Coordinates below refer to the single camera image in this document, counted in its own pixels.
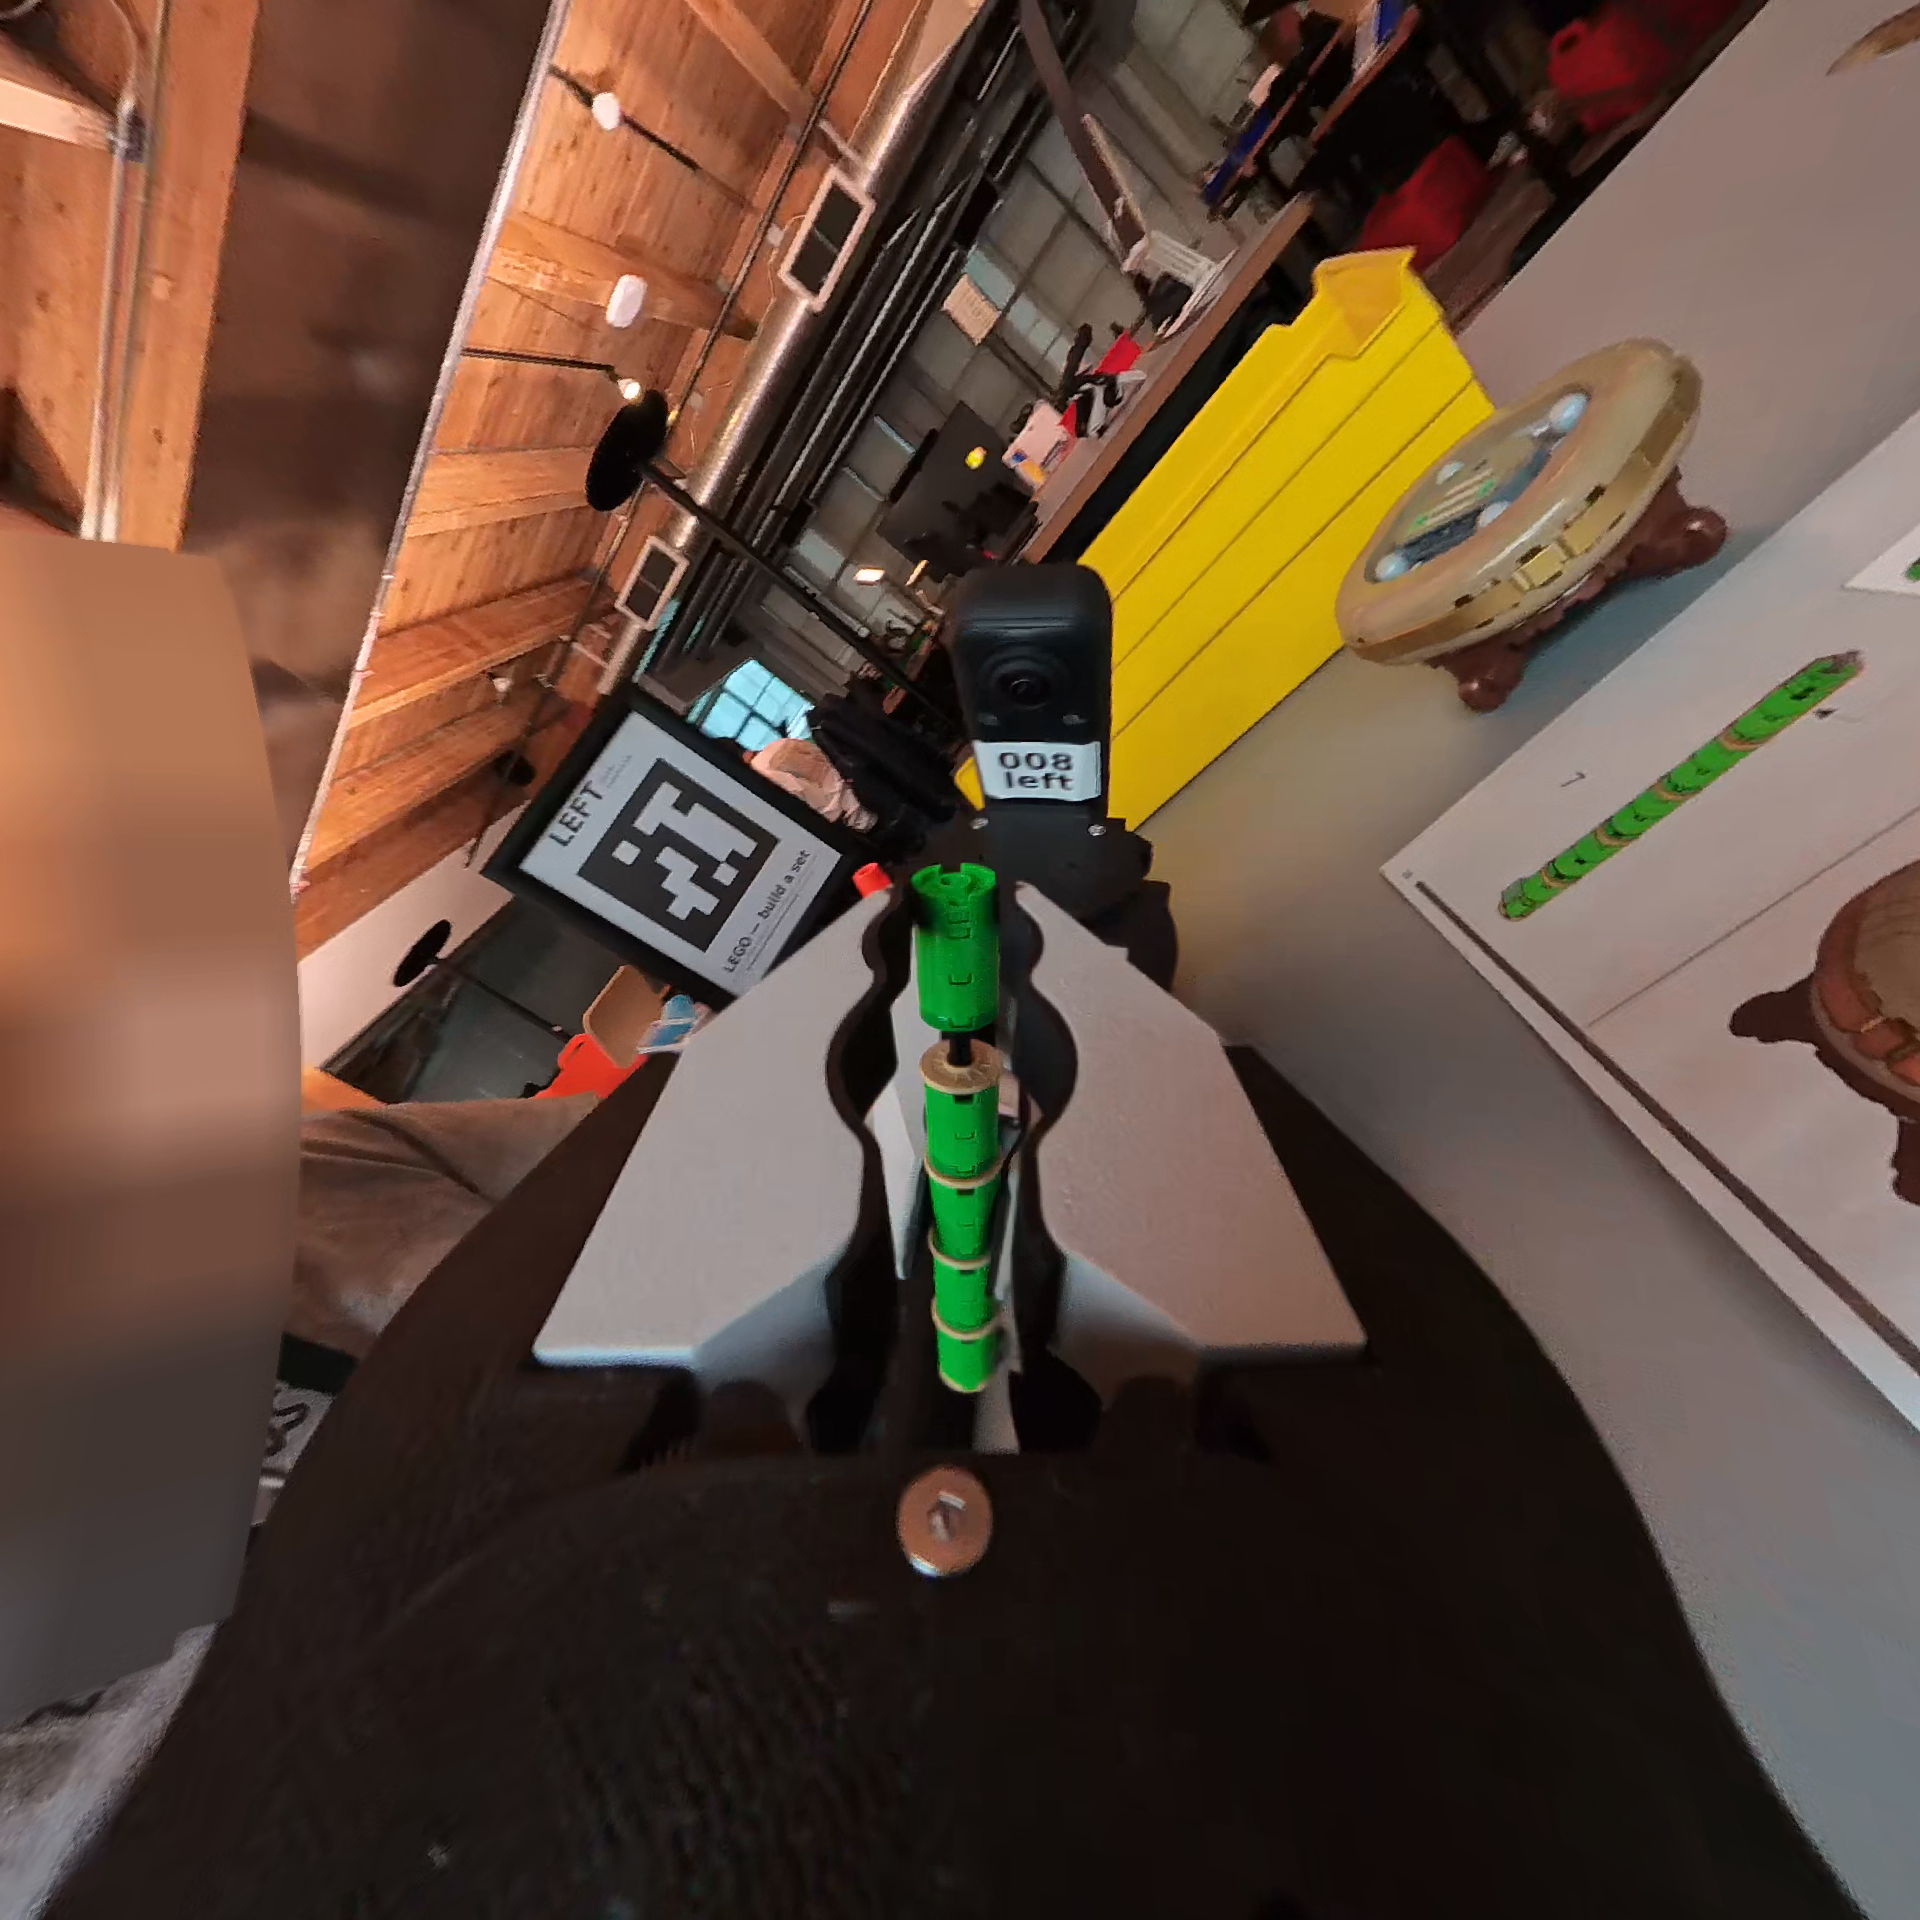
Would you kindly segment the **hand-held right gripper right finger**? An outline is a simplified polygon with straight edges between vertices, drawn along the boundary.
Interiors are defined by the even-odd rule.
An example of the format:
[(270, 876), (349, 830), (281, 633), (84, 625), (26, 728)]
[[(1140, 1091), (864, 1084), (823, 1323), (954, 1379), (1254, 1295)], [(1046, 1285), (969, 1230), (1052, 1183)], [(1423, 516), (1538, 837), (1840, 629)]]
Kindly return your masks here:
[(1365, 1329), (1217, 1032), (1017, 885), (1013, 1070), (1031, 1108), (1023, 1353), (1111, 1408), (1138, 1380), (1348, 1363)]

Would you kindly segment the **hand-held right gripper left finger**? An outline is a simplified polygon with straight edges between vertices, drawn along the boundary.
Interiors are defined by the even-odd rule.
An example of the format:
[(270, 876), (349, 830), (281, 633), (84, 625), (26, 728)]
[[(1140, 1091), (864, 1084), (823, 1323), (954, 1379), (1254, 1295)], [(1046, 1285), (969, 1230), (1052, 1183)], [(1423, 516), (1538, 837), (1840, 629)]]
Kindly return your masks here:
[(895, 1001), (909, 912), (870, 893), (678, 1056), (535, 1336), (550, 1369), (681, 1369), (870, 1425), (897, 1336)]

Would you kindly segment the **green brick stalk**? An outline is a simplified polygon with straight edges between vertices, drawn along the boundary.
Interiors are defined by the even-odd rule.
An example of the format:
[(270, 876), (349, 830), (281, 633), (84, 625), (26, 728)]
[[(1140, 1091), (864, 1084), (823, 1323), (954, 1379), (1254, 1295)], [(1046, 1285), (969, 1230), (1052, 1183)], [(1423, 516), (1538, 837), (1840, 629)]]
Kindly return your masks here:
[(998, 892), (978, 864), (911, 876), (914, 977), (933, 1041), (919, 1061), (929, 1319), (938, 1380), (981, 1393), (1001, 1364), (994, 1288), (1004, 1189)]

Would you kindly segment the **wooden background table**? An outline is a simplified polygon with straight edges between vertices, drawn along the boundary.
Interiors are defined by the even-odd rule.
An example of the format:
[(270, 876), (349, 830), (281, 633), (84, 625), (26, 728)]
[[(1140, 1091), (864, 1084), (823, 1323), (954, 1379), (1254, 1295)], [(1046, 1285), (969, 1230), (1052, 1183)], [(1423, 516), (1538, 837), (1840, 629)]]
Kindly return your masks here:
[(1294, 196), (1228, 261), (1212, 305), (1177, 339), (1142, 353), (1140, 388), (1098, 438), (1081, 443), (1046, 480), (1036, 523), (1013, 560), (1081, 560), (1240, 359), (1270, 326), (1303, 312), (1311, 297), (1311, 262), (1325, 252), (1320, 199), (1313, 192)]

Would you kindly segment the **yellow plastic bin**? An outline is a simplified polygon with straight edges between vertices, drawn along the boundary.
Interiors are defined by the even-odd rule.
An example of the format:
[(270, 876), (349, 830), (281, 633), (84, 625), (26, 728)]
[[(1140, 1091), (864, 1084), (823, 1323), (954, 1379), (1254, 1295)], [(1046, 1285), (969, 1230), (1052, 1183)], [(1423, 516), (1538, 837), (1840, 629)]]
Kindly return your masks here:
[(1492, 408), (1409, 248), (1317, 268), (1082, 556), (1113, 600), (1111, 814), (1142, 825), (1340, 652), (1348, 569)]

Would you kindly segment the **black framed marker sign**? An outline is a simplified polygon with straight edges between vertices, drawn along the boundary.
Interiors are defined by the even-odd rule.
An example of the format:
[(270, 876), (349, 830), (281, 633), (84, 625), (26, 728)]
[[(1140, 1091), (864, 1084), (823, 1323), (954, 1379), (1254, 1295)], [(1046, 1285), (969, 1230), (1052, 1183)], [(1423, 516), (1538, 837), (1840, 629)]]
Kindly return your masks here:
[(873, 849), (652, 694), (606, 696), (485, 877), (712, 1009), (856, 900)]

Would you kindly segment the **black pendant lamp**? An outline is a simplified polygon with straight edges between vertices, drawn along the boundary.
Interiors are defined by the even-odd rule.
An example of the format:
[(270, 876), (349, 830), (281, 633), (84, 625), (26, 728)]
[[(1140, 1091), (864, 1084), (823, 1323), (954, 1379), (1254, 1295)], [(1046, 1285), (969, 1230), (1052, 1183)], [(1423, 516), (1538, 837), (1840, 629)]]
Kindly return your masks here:
[(636, 499), (664, 451), (670, 427), (671, 413), (660, 390), (641, 390), (615, 411), (591, 451), (582, 483), (591, 512), (617, 512)]

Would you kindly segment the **round tan brick model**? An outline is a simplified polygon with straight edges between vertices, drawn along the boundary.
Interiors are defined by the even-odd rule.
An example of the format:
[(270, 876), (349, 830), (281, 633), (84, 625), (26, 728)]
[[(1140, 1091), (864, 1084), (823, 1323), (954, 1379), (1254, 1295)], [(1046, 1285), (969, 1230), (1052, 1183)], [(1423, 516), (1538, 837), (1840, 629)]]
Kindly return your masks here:
[(1650, 339), (1575, 359), (1453, 443), (1383, 516), (1335, 596), (1348, 653), (1430, 665), (1492, 712), (1577, 611), (1714, 560), (1682, 492), (1703, 376)]

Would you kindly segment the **red plastic bin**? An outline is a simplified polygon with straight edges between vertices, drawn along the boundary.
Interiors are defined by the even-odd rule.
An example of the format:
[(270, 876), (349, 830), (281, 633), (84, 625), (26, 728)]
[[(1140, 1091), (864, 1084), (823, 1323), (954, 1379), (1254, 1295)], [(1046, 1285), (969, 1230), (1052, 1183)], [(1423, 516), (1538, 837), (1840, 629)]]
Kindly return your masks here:
[(1548, 38), (1548, 83), (1588, 137), (1644, 111), (1724, 21), (1716, 1), (1591, 4)]
[(1409, 270), (1428, 270), (1452, 252), (1497, 192), (1497, 172), (1463, 134), (1444, 137), (1404, 185), (1366, 213), (1354, 252), (1408, 252)]

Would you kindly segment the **instruction booklet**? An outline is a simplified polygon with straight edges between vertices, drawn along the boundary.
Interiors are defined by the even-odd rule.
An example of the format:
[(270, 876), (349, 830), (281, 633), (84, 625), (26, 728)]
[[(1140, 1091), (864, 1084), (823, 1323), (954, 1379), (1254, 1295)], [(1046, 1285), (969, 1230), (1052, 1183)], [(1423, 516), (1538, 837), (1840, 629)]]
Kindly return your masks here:
[(1917, 420), (1383, 864), (1916, 1423)]

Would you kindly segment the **silver air duct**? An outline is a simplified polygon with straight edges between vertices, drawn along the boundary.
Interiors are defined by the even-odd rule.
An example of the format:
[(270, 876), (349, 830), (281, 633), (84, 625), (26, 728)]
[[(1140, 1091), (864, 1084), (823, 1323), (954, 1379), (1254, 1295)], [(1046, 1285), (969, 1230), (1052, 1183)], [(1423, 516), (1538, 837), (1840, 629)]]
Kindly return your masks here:
[(1013, 4), (828, 7), (728, 285), (753, 336), (735, 364), (710, 339), (682, 374), (670, 455), (710, 516), (750, 523), (814, 461), (816, 422), (847, 408), (834, 380), (865, 376), (989, 166), (1013, 35)]

